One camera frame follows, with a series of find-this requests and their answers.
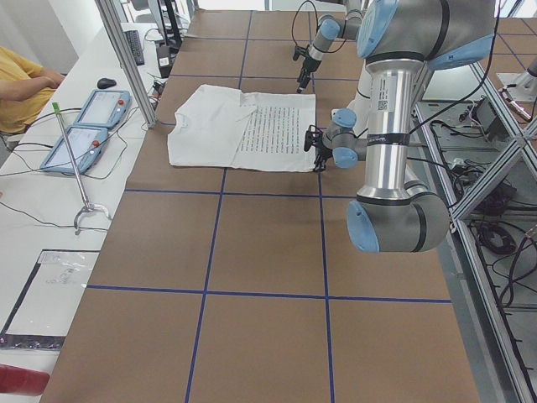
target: white wall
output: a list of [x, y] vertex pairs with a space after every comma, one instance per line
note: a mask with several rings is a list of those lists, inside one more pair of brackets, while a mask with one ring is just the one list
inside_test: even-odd
[[3, 27], [3, 36], [11, 49], [32, 53], [28, 55], [30, 59], [54, 70], [70, 70], [77, 54], [49, 1], [2, 0], [2, 7], [2, 18], [11, 25], [11, 29]]
[[525, 0], [517, 10], [515, 17], [528, 18], [537, 14], [537, 0]]
[[32, 47], [26, 41], [19, 31], [17, 25], [8, 16], [3, 5], [0, 3], [0, 46], [8, 49], [14, 49], [20, 55], [27, 59], [40, 63], [39, 58], [32, 50]]
[[93, 0], [48, 0], [65, 34], [80, 56], [102, 27]]
[[200, 8], [205, 10], [264, 10], [265, 0], [198, 0]]
[[[296, 11], [302, 2], [303, 0], [271, 0], [270, 9], [279, 11]], [[315, 4], [317, 11], [345, 11], [345, 8], [338, 4], [322, 3], [317, 2], [316, 0], [314, 0], [313, 3]], [[302, 10], [313, 11], [313, 7], [307, 3]]]

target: wire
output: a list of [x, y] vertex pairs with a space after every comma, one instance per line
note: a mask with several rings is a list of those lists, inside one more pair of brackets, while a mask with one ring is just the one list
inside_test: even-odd
[[413, 161], [420, 161], [420, 162], [426, 162], [427, 164], [432, 164], [432, 165], [436, 165], [436, 166], [440, 166], [441, 168], [444, 168], [445, 170], [447, 170], [448, 172], [450, 172], [450, 169], [443, 165], [443, 164], [439, 164], [435, 161], [431, 161], [431, 160], [425, 160], [423, 158], [415, 158], [415, 157], [407, 157], [407, 160], [413, 160]]
[[522, 204], [523, 206], [537, 207], [537, 204], [525, 203], [523, 201], [512, 200], [512, 203]]
[[[127, 150], [128, 148], [128, 143], [127, 141], [125, 141], [125, 139], [123, 137], [121, 137], [121, 135], [119, 134], [119, 130], [125, 126], [125, 124], [127, 124], [127, 122], [134, 116], [134, 114], [139, 110], [139, 107], [134, 107], [133, 109], [131, 109], [129, 111], [129, 114], [127, 115], [127, 118], [125, 119], [125, 121], [121, 124], [121, 126], [119, 126], [116, 130], [114, 130], [107, 138], [107, 140], [109, 138], [111, 138], [112, 136], [116, 135], [124, 144], [124, 147], [123, 149], [121, 150], [121, 152], [119, 153], [119, 156], [117, 157], [116, 159], [116, 162], [114, 163], [114, 165], [112, 166], [112, 168], [108, 171], [108, 173], [104, 176], [92, 176], [92, 175], [88, 175], [88, 174], [83, 174], [83, 176], [85, 176], [86, 178], [90, 178], [90, 179], [95, 179], [95, 180], [99, 180], [99, 181], [102, 181], [102, 180], [105, 180], [106, 178], [108, 178], [112, 172], [116, 169], [117, 165], [119, 164], [119, 162], [121, 161], [121, 158], [123, 156], [123, 154], [125, 153], [125, 151]], [[73, 174], [66, 174], [64, 173], [65, 176], [73, 176]]]
[[[113, 137], [114, 134], [117, 133], [117, 131], [122, 128], [130, 119], [131, 117], [134, 115], [134, 112], [137, 111], [139, 109], [139, 107], [134, 107], [133, 109], [131, 109], [131, 111], [129, 111], [128, 113], [128, 116], [127, 118], [121, 123], [121, 125], [116, 128], [110, 135], [108, 135], [108, 137], [104, 140], [101, 141], [101, 144], [100, 146], [104, 145], [106, 142], [110, 141], [110, 139]], [[77, 159], [83, 157], [84, 155], [87, 155], [89, 154], [90, 152], [92, 152], [93, 149], [89, 149], [87, 150], [84, 154], [80, 154]], [[14, 175], [22, 175], [22, 174], [28, 174], [28, 173], [32, 173], [32, 172], [42, 172], [41, 169], [34, 169], [32, 168], [31, 166], [28, 165], [28, 163], [26, 162], [26, 160], [19, 154], [17, 154], [16, 152], [12, 152], [12, 154], [15, 154], [17, 155], [23, 162], [24, 164], [28, 167], [29, 170], [22, 170], [22, 171], [19, 171], [19, 172], [12, 172], [12, 173], [9, 173], [9, 174], [0, 174], [0, 177], [4, 177], [4, 176], [14, 176]], [[57, 164], [57, 165], [50, 165], [48, 166], [47, 168], [55, 168], [55, 167], [58, 167], [58, 166], [63, 166], [65, 165], [66, 163], [65, 162], [62, 162], [61, 164]]]
[[460, 126], [456, 128], [455, 126], [450, 126], [446, 122], [440, 119], [433, 120], [431, 123], [429, 123], [429, 126], [432, 126], [433, 124], [439, 124], [443, 128], [448, 128], [451, 130], [450, 135], [452, 136], [462, 136], [462, 137], [468, 137], [470, 139], [478, 139], [483, 136], [483, 133], [481, 129], [479, 130], [479, 133], [468, 133], [468, 132], [461, 132], [460, 130], [457, 130], [459, 128], [468, 128], [468, 126]]
[[[47, 225], [47, 226], [51, 226], [51, 227], [56, 227], [56, 228], [60, 228], [60, 229], [65, 229], [65, 228], [74, 228], [75, 226], [74, 225], [60, 225], [60, 224], [56, 224], [54, 222], [46, 222], [46, 221], [41, 221], [39, 220], [38, 218], [32, 216], [31, 214], [27, 213], [27, 212], [24, 212], [22, 210], [18, 210], [17, 208], [14, 208], [14, 207], [11, 207], [11, 206], [8, 206], [6, 203], [4, 203], [3, 201], [0, 201], [0, 204], [4, 207], [6, 207], [8, 210], [11, 210], [11, 211], [14, 211], [14, 212], [20, 212], [21, 214], [24, 214], [25, 216], [27, 217], [30, 217], [32, 218], [33, 220], [37, 221], [38, 223], [40, 224], [43, 224], [43, 225]], [[88, 230], [92, 230], [92, 231], [104, 231], [104, 232], [107, 232], [108, 230], [106, 228], [93, 228], [93, 227], [80, 227], [80, 229], [88, 229]]]
[[537, 212], [537, 206], [533, 206], [533, 207], [513, 207], [513, 206], [508, 206], [508, 207], [505, 207], [506, 210], [510, 210], [512, 212]]
[[490, 52], [488, 54], [488, 63], [487, 63], [487, 68], [485, 69], [485, 74], [483, 75], [483, 78], [479, 81], [479, 84], [476, 86], [476, 88], [470, 92], [468, 95], [466, 95], [465, 97], [459, 99], [458, 101], [455, 101], [453, 103], [451, 103], [450, 105], [448, 105], [447, 107], [441, 109], [439, 112], [435, 113], [434, 115], [432, 115], [431, 117], [427, 118], [426, 120], [424, 120], [423, 122], [421, 122], [420, 124], [418, 124], [416, 127], [414, 127], [412, 130], [410, 130], [409, 134], [412, 134], [413, 132], [415, 132], [416, 130], [418, 130], [420, 127], [422, 127], [424, 124], [430, 122], [431, 120], [439, 117], [442, 113], [444, 113], [445, 111], [451, 109], [452, 107], [454, 107], [455, 105], [458, 105], [464, 101], [466, 101], [469, 97], [471, 97], [473, 94], [475, 94], [477, 91], [479, 91], [479, 89], [483, 86], [483, 84], [485, 83], [485, 81], [487, 80], [487, 77], [488, 77], [488, 72], [490, 71], [490, 68], [493, 64], [493, 52], [494, 52], [494, 44], [496, 43], [496, 37], [498, 35], [498, 26], [499, 26], [499, 22], [500, 22], [500, 9], [498, 8], [498, 13], [496, 15], [496, 23], [494, 25], [494, 36], [493, 36], [493, 42], [491, 43], [491, 47], [490, 47]]
[[302, 2], [301, 5], [299, 5], [299, 8], [298, 10], [296, 10], [296, 13], [295, 13], [295, 16], [293, 17], [293, 23], [291, 24], [291, 38], [293, 39], [293, 42], [295, 42], [295, 45], [298, 46], [298, 42], [296, 41], [296, 38], [295, 38], [295, 22], [296, 22], [296, 18], [299, 16], [299, 12], [300, 10], [307, 4], [311, 4], [311, 6], [313, 7], [313, 10], [315, 11], [315, 25], [317, 25], [317, 28], [319, 28], [319, 15], [317, 14], [317, 7], [315, 6], [315, 4], [311, 1], [311, 0], [305, 0], [304, 2]]
[[[345, 35], [345, 31], [347, 29], [347, 19], [345, 18], [345, 22], [343, 23], [343, 30], [341, 32], [341, 36]], [[344, 39], [343, 42], [340, 44], [339, 48], [337, 48], [336, 50], [332, 50], [332, 51], [329, 51], [327, 50], [325, 53], [336, 53], [337, 51], [339, 51], [343, 45], [347, 42], [347, 39]]]
[[148, 34], [151, 32], [151, 31], [158, 31], [160, 33], [160, 31], [157, 29], [157, 28], [151, 28], [151, 29], [148, 29], [146, 32], [145, 32], [145, 35], [143, 36], [143, 41], [142, 41], [142, 51], [144, 50], [145, 48], [145, 42], [148, 41], [148, 42], [156, 42], [158, 41], [159, 39], [148, 39]]
[[365, 128], [364, 130], [362, 130], [362, 132], [358, 136], [356, 136], [356, 138], [360, 139], [364, 135], [364, 133], [366, 133], [368, 130], [369, 128]]
[[38, 145], [38, 146], [40, 146], [40, 147], [46, 147], [47, 149], [53, 149], [53, 148], [54, 148], [54, 145], [50, 145], [50, 144], [42, 144], [42, 143], [18, 143], [18, 144], [15, 144], [11, 150], [13, 151], [14, 149], [16, 149], [17, 147], [19, 147], [19, 146], [21, 146], [21, 145]]
[[524, 237], [522, 239], [522, 242], [519, 245], [519, 248], [517, 249], [513, 261], [511, 262], [511, 266], [509, 267], [509, 274], [508, 274], [508, 283], [503, 288], [502, 292], [499, 295], [499, 300], [503, 302], [503, 298], [505, 297], [505, 294], [509, 291], [509, 299], [508, 302], [504, 305], [504, 307], [510, 307], [510, 305], [513, 303], [514, 300], [514, 268], [516, 267], [517, 262], [519, 261], [520, 254], [522, 253], [522, 250], [524, 248], [524, 245], [526, 242], [528, 242], [528, 238]]
[[[472, 220], [469, 224], [468, 224], [468, 227], [469, 228], [475, 228], [477, 229], [477, 231], [479, 231], [479, 228], [481, 228], [481, 225], [483, 225], [483, 223], [485, 222], [485, 220], [481, 220], [481, 223], [480, 223], [480, 227], [477, 228], [475, 225], [473, 225], [473, 223], [475, 222], [475, 220]], [[518, 259], [519, 259], [519, 256], [520, 254], [525, 251], [526, 249], [530, 248], [530, 247], [534, 247], [535, 249], [535, 252], [537, 252], [537, 243], [531, 239], [531, 238], [528, 238], [525, 234], [526, 234], [526, 230], [515, 225], [515, 224], [512, 224], [511, 222], [506, 222], [506, 221], [496, 221], [495, 223], [497, 224], [502, 224], [502, 225], [507, 225], [511, 228], [514, 228], [516, 229], [517, 231], [521, 232], [523, 235], [524, 235], [524, 239], [523, 241], [520, 243], [519, 247], [517, 248], [517, 250], [509, 255], [506, 255], [506, 256], [503, 256], [502, 258], [499, 258], [499, 259], [496, 259], [494, 262], [492, 262], [491, 264], [487, 264], [487, 262], [484, 262], [484, 264], [487, 266], [487, 267], [490, 267], [494, 273], [498, 274], [498, 275], [501, 275], [502, 277], [504, 278], [507, 278], [508, 279], [508, 283], [506, 284], [506, 286], [504, 286], [500, 296], [498, 297], [498, 299], [500, 301], [503, 300], [503, 298], [505, 297], [505, 294], [509, 291], [509, 301], [508, 303], [504, 306], [504, 307], [509, 307], [512, 303], [513, 303], [513, 299], [514, 299], [514, 283], [517, 283], [533, 292], [537, 292], [537, 290], [534, 290], [533, 288], [525, 285], [525, 284], [521, 284], [519, 283], [521, 280], [525, 279], [526, 277], [532, 275], [535, 271], [537, 271], [537, 260], [535, 261], [535, 265], [532, 269], [528, 270], [527, 272], [525, 272], [524, 274], [518, 276], [518, 277], [514, 277], [514, 269], [515, 269], [515, 266], [516, 264], [518, 263]], [[529, 245], [525, 245], [525, 242], [527, 241], [530, 241], [531, 243]], [[476, 238], [476, 242], [477, 244], [479, 245], [479, 247], [481, 248], [481, 242], [478, 242], [478, 239]], [[513, 262], [511, 262], [511, 265], [509, 267], [509, 275], [502, 275], [501, 273], [499, 273], [498, 271], [496, 271], [494, 269], [494, 265], [496, 265], [499, 261], [501, 260], [504, 260], [504, 259], [507, 259], [509, 257], [512, 257], [514, 256], [514, 260]]]
[[[74, 112], [74, 111], [81, 111], [82, 108], [81, 107], [68, 107], [67, 109], [61, 109], [60, 112]], [[26, 126], [26, 131], [28, 131], [29, 128], [31, 128], [32, 126], [34, 126], [37, 122], [39, 122], [40, 120], [43, 120], [45, 118], [48, 118], [49, 116], [53, 116], [55, 115], [56, 112], [52, 112], [52, 113], [47, 113], [46, 115], [43, 115], [43, 116], [40, 116], [38, 117], [37, 119], [35, 119], [31, 124], [29, 124], [28, 126]]]

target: silver robot arm segment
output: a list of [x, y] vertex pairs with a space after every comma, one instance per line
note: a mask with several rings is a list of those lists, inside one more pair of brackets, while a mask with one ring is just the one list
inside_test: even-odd
[[[406, 165], [414, 81], [425, 63], [430, 70], [444, 70], [487, 56], [494, 8], [494, 0], [369, 4], [357, 44], [371, 80], [366, 177], [347, 209], [347, 228], [357, 249], [419, 252], [436, 247], [446, 236], [450, 220], [445, 203]], [[362, 144], [357, 139], [322, 138], [334, 158], [339, 154], [344, 161], [339, 166], [352, 166], [359, 159]]]

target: blue tape line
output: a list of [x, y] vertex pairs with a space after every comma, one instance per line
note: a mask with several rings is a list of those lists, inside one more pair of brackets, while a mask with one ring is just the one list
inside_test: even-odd
[[[190, 78], [237, 78], [240, 79], [240, 76], [205, 76], [197, 74], [170, 74], [170, 77], [190, 77]], [[264, 76], [242, 76], [242, 78], [248, 79], [259, 79], [259, 80], [296, 80], [296, 77], [264, 77]], [[358, 83], [359, 79], [357, 78], [321, 78], [317, 77], [318, 81], [352, 81]]]
[[[503, 40], [503, 36], [501, 34], [498, 34], [498, 37], [500, 37]], [[511, 53], [514, 56], [514, 58], [517, 60], [517, 62], [522, 66], [523, 69], [525, 69], [524, 63], [522, 63], [522, 61], [519, 59], [519, 56], [516, 53], [514, 53], [513, 49], [511, 49], [511, 46], [509, 46], [509, 44], [507, 43], [507, 40], [503, 40], [503, 42], [508, 47], [508, 49], [511, 50]]]
[[354, 200], [356, 199], [356, 196], [330, 196], [330, 195], [323, 195], [323, 199], [344, 199], [344, 200]]
[[237, 193], [226, 192], [226, 196], [251, 196], [251, 197], [305, 197], [305, 198], [317, 198], [318, 195], [286, 195], [279, 193]]
[[203, 297], [201, 298], [200, 316], [198, 318], [198, 326], [196, 329], [196, 340], [194, 341], [194, 348], [192, 351], [192, 361], [190, 362], [190, 372], [188, 375], [188, 384], [186, 387], [185, 403], [188, 403], [190, 400], [190, 391], [192, 389], [192, 380], [194, 378], [194, 369], [196, 367], [196, 357], [197, 357], [198, 346], [200, 343], [200, 335], [201, 335], [201, 324], [203, 323], [203, 313], [205, 312], [207, 289], [209, 288], [209, 279], [211, 277], [212, 258], [213, 258], [214, 251], [215, 251], [216, 234], [218, 233], [218, 222], [220, 220], [220, 212], [222, 210], [222, 200], [224, 198], [224, 188], [226, 186], [226, 174], [227, 174], [227, 168], [224, 169], [224, 172], [222, 174], [220, 198], [218, 200], [218, 208], [216, 210], [215, 227], [212, 232], [211, 252], [209, 253], [209, 261], [207, 262], [207, 273], [206, 273], [206, 278], [205, 278], [205, 284], [203, 287]]
[[150, 189], [125, 189], [129, 193], [176, 193], [180, 195], [220, 195], [219, 191], [162, 191]]
[[526, 25], [526, 27], [529, 28], [529, 30], [530, 30], [531, 32], [533, 32], [535, 35], [537, 35], [537, 32], [535, 32], [535, 30], [534, 30], [533, 28], [531, 28], [531, 26], [530, 26], [528, 23], [526, 23], [526, 21], [525, 21], [523, 18], [521, 18], [521, 20], [522, 20], [522, 22]]
[[253, 11], [250, 11], [250, 19], [248, 20], [248, 33], [246, 34], [246, 44], [244, 45], [244, 55], [242, 57], [241, 76], [238, 79], [238, 89], [241, 89], [242, 75], [244, 74], [244, 65], [246, 64], [246, 54], [248, 52], [248, 41], [250, 40], [250, 28], [252, 28]]
[[267, 292], [241, 292], [241, 291], [216, 291], [209, 290], [207, 292], [210, 296], [254, 296], [265, 298], [291, 298], [298, 300], [324, 300], [324, 296], [308, 296], [305, 294], [272, 294]]
[[182, 290], [174, 288], [151, 288], [151, 287], [128, 287], [119, 285], [88, 285], [93, 290], [111, 291], [139, 291], [139, 292], [164, 292], [171, 294], [195, 294], [208, 296], [252, 296], [260, 298], [292, 298], [299, 300], [331, 300], [331, 301], [371, 301], [371, 302], [403, 302], [418, 304], [451, 304], [451, 300], [429, 298], [390, 298], [381, 296], [314, 296], [308, 294], [278, 294], [247, 291], [219, 291], [219, 290]]
[[202, 295], [202, 290], [176, 290], [173, 288], [149, 288], [149, 287], [122, 287], [119, 285], [90, 285], [86, 288], [92, 290], [114, 290], [114, 291], [139, 291], [139, 292], [169, 292], [171, 294], [197, 294]]
[[[151, 190], [151, 189], [125, 189], [126, 192], [130, 193], [175, 193], [175, 194], [186, 194], [186, 195], [220, 195], [218, 191], [163, 191], [163, 190]], [[319, 195], [286, 195], [284, 193], [238, 193], [238, 192], [227, 192], [222, 193], [224, 196], [249, 196], [249, 197], [302, 197], [302, 198], [317, 198]]]
[[331, 296], [334, 301], [371, 301], [371, 302], [409, 302], [419, 304], [451, 304], [451, 300], [435, 300], [428, 298], [388, 298], [381, 296]]
[[330, 287], [328, 285], [328, 263], [326, 261], [326, 232], [325, 232], [325, 212], [322, 204], [322, 183], [321, 173], [317, 173], [317, 183], [319, 184], [319, 208], [321, 211], [321, 245], [322, 245], [322, 267], [325, 277], [325, 310], [326, 310], [326, 344], [328, 347], [328, 373], [330, 375], [330, 401], [335, 403], [336, 392], [334, 385], [334, 363], [332, 357], [332, 331], [330, 319]]
[[[207, 38], [206, 36], [187, 36], [188, 39], [202, 39], [202, 40], [246, 40], [245, 38]], [[253, 39], [249, 38], [248, 40], [256, 41], [256, 40], [264, 40], [264, 41], [271, 41], [271, 42], [293, 42], [292, 39]]]

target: electronic equipment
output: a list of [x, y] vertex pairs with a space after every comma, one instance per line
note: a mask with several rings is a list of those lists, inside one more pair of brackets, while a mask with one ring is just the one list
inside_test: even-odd
[[[83, 174], [95, 164], [97, 157], [102, 152], [102, 147], [108, 139], [108, 130], [106, 128], [71, 125], [66, 129], [66, 132], [78, 170]], [[45, 172], [75, 173], [63, 137], [56, 141], [54, 148], [39, 168]]]
[[168, 78], [171, 73], [171, 68], [174, 65], [170, 47], [163, 44], [157, 48], [157, 62], [159, 63], [159, 71], [161, 78]]
[[148, 5], [163, 38], [161, 45], [169, 46], [170, 53], [176, 54], [183, 44], [183, 39], [180, 36], [179, 25], [175, 18], [175, 10], [171, 0], [164, 0], [165, 12], [163, 12], [161, 0], [148, 0]]
[[474, 108], [472, 118], [482, 125], [483, 134], [487, 141], [495, 139], [502, 141], [508, 138], [507, 130], [487, 97], [484, 97]]
[[136, 65], [143, 65], [145, 60], [143, 59], [143, 50], [140, 43], [140, 35], [136, 29], [124, 31], [125, 39], [127, 40], [128, 47], [134, 56]]
[[93, 90], [76, 117], [78, 126], [113, 128], [131, 104], [128, 91]]
[[168, 78], [174, 64], [175, 55], [183, 43], [180, 37], [179, 25], [175, 18], [175, 10], [171, 0], [164, 0], [165, 11], [162, 9], [160, 0], [148, 0], [149, 10], [159, 27], [163, 40], [155, 41], [157, 52], [157, 64], [159, 65], [160, 77]]

